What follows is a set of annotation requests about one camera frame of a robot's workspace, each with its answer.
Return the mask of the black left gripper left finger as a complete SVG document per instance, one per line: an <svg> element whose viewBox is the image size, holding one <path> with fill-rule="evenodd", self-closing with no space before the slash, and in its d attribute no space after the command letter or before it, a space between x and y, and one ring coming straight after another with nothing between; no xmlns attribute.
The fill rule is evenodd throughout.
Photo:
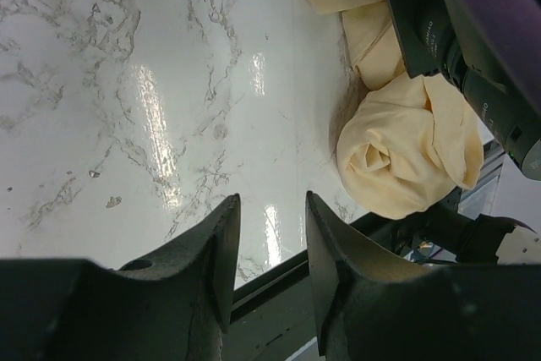
<svg viewBox="0 0 541 361"><path fill-rule="evenodd" d="M217 360L230 325L241 200L118 270L1 263L4 360Z"/></svg>

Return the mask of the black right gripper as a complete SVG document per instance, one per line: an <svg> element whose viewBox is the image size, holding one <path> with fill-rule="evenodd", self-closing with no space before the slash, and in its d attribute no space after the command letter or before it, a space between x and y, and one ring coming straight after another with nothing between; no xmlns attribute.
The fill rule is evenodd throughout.
<svg viewBox="0 0 541 361"><path fill-rule="evenodd" d="M462 50L444 0L386 0L408 75L463 78Z"/></svg>

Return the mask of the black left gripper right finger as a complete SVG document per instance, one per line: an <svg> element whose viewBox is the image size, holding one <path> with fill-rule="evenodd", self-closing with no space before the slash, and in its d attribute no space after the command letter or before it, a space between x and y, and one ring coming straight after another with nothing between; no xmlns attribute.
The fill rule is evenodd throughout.
<svg viewBox="0 0 541 361"><path fill-rule="evenodd" d="M434 206L415 221L455 255L406 260L306 196L318 350L328 360L537 360L540 236L508 217Z"/></svg>

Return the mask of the yellow t shirt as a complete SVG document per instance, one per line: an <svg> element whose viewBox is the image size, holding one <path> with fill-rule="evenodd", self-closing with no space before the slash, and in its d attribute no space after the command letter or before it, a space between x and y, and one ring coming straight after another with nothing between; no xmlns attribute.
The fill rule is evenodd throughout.
<svg viewBox="0 0 541 361"><path fill-rule="evenodd" d="M398 220L473 188L484 163L478 118L443 76L408 76L385 0L309 2L341 15L352 68L368 89L336 144L350 196Z"/></svg>

